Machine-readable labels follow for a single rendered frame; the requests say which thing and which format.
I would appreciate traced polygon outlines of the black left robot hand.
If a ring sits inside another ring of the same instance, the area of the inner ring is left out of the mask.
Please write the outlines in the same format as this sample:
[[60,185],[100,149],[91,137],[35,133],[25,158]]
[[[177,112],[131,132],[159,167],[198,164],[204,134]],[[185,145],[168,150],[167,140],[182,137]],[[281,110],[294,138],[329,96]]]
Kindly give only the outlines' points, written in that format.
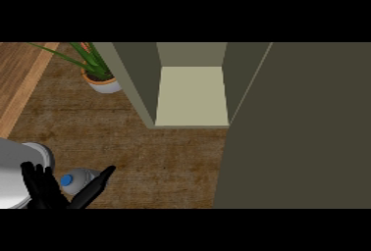
[[59,185],[52,174],[52,168],[41,164],[20,164],[25,187],[29,192],[29,209],[86,209],[105,191],[115,166],[108,166],[81,191],[68,200],[60,193]]

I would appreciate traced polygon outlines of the open olive green cabinet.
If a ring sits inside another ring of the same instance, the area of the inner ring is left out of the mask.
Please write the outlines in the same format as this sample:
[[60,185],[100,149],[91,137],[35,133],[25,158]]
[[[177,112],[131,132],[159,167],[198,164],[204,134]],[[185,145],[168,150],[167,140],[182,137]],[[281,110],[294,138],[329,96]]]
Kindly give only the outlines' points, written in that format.
[[226,128],[255,80],[269,42],[97,42],[149,128]]

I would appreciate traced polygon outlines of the green potted plant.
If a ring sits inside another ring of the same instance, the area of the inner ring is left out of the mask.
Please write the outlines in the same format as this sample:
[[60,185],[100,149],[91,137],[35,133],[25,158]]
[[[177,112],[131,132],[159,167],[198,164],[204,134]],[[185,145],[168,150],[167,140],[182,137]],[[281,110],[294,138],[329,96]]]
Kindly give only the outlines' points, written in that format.
[[69,43],[83,58],[83,61],[77,61],[60,52],[46,48],[44,46],[35,45],[32,42],[31,45],[80,67],[81,77],[99,93],[112,94],[121,91],[121,86],[114,77],[109,66],[91,42]]

